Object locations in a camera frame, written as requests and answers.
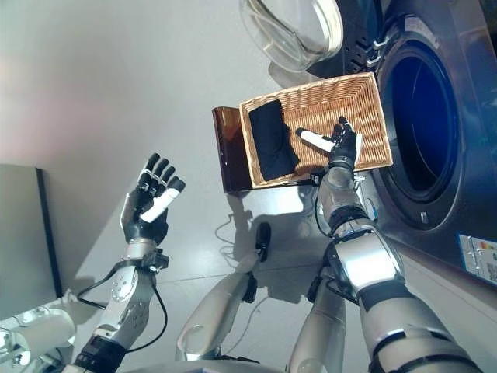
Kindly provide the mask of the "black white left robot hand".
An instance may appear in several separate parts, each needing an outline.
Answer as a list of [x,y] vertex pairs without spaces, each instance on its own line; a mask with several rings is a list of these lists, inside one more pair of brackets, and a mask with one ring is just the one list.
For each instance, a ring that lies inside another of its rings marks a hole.
[[169,206],[186,187],[175,171],[169,160],[158,153],[148,158],[120,214],[126,242],[147,239],[159,245],[166,237]]

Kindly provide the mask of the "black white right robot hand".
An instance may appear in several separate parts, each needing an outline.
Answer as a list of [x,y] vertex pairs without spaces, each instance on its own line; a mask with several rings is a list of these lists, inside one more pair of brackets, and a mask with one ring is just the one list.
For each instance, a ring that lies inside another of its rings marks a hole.
[[345,157],[353,165],[360,155],[363,143],[363,135],[356,133],[353,125],[343,116],[340,116],[338,123],[333,126],[330,136],[302,127],[296,129],[295,133],[304,143],[326,152],[329,161],[337,157]]

